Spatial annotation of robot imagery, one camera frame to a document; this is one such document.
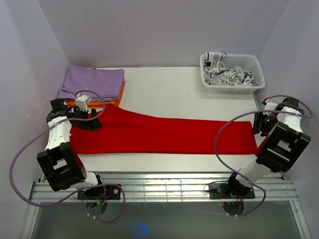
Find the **red trousers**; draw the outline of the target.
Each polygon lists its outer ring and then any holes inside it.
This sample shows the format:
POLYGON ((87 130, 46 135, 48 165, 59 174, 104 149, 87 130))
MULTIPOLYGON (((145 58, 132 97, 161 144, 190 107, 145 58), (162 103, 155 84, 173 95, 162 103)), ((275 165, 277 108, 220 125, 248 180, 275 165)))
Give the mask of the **red trousers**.
POLYGON ((108 106, 98 130, 71 129, 70 144, 78 154, 255 154, 249 121, 236 121, 220 135, 225 121, 159 118, 108 106))

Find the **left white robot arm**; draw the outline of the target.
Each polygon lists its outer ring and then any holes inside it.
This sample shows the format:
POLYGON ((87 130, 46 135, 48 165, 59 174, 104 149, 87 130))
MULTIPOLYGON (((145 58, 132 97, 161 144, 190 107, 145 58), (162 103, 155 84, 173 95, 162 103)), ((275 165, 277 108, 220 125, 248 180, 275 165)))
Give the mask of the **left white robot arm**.
POLYGON ((50 128, 48 143, 43 152, 37 154, 37 161, 53 191, 69 188, 88 188, 89 194, 100 199, 106 193, 101 177, 87 172, 75 149, 70 144, 73 126, 79 129, 96 130, 102 127, 97 112, 92 110, 93 120, 88 121, 90 96, 79 96, 75 106, 68 106, 66 100, 50 102, 52 111, 46 117, 50 128))

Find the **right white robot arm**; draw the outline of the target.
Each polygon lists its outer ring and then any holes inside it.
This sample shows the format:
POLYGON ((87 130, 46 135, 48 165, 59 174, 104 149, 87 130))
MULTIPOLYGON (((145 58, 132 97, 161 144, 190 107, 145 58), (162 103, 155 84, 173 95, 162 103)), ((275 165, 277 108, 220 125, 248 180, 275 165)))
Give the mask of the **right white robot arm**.
POLYGON ((251 134, 259 134, 264 140, 257 149, 256 160, 233 172, 225 184, 225 193, 231 198, 252 193, 252 184, 267 174, 290 170, 311 141, 301 129, 304 111, 300 100, 284 96, 279 104, 268 98, 262 104, 263 112, 254 114, 251 134))

